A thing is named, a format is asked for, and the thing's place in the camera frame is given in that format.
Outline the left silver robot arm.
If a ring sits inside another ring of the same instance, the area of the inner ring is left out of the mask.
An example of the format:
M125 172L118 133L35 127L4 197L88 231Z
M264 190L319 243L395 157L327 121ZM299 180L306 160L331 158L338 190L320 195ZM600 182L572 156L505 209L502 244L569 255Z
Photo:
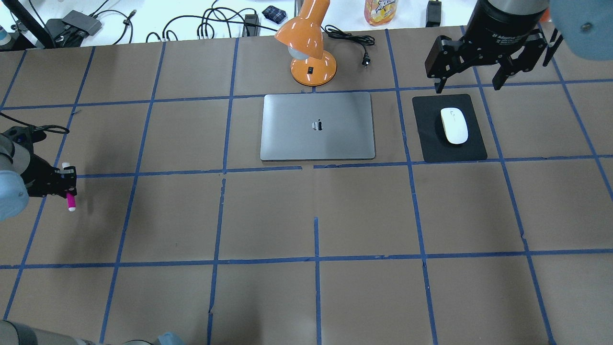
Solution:
M55 167L34 153L34 144L46 138L44 129L13 126L0 135L0 219L20 214L30 198L59 195L68 210L77 207L77 171L64 162Z

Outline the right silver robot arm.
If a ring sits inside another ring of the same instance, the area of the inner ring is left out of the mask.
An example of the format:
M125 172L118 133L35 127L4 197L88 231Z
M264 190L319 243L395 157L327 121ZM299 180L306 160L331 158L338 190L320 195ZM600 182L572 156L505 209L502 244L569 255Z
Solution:
M473 66L498 65L492 84L547 65L562 42L588 60L612 59L610 0L478 0L463 37L441 35L425 60L427 77L443 91L453 75Z

